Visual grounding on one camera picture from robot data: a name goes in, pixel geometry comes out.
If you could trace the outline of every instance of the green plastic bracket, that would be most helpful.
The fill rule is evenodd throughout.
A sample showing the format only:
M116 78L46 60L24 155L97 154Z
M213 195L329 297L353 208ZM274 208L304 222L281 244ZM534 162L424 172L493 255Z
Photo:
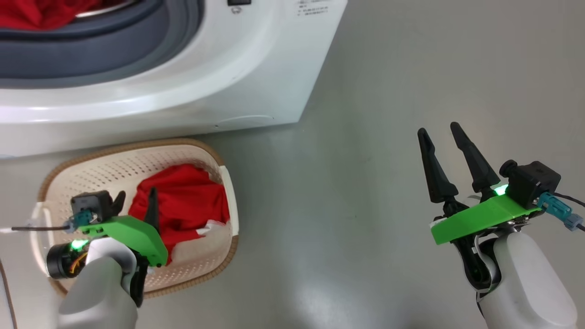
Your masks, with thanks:
M440 245L540 210L526 210L506 195L497 196L435 224L431 233Z
M79 227L88 236L104 235L125 244L128 248L146 257L150 266L167 264L168 250L156 229L132 216L112 217L106 222Z

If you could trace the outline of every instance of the printed label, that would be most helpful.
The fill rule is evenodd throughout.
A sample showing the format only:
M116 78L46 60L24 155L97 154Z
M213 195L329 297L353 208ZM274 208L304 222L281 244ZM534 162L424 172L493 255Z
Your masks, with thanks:
M298 0L295 3L297 17L310 17L329 12L332 0Z

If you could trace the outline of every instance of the gray floor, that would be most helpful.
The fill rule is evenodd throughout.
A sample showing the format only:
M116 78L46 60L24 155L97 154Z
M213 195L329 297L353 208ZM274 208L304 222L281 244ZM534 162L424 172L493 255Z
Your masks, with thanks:
M350 1L300 123L198 137L232 174L238 253L215 279L146 301L138 328L485 327L456 250L429 232L441 207L415 133L429 129L462 196L471 179L454 120L496 169L541 160L585 198L585 8L440 3ZM0 226L27 219L44 176L86 152L0 163ZM583 314L585 237L546 216L526 232ZM1 237L0 257L19 328L50 328L59 301L27 237Z

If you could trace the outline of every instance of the blue connector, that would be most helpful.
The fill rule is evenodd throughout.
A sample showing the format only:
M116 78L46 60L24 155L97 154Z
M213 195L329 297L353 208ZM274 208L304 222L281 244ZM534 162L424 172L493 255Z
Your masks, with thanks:
M65 232L73 233L77 230L78 227L89 225L93 219L94 214L91 211L80 211L69 217L69 220L65 223L66 225L69 225L69 228L66 229Z
M560 219L565 227L571 231L576 231L578 229L577 225L583 223L583 217L574 214L571 207L560 201L551 193L542 193L538 198L536 206L543 209L548 214Z

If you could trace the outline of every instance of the green led light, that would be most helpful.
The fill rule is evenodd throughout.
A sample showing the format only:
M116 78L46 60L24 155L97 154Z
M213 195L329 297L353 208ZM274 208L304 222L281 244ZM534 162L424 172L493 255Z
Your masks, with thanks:
M71 247L75 250L81 250L88 242L89 240L73 240Z
M495 193L498 194L499 196L503 196L504 194L506 194L506 189L508 188L508 184L506 185L502 185L500 187L496 187L494 189Z

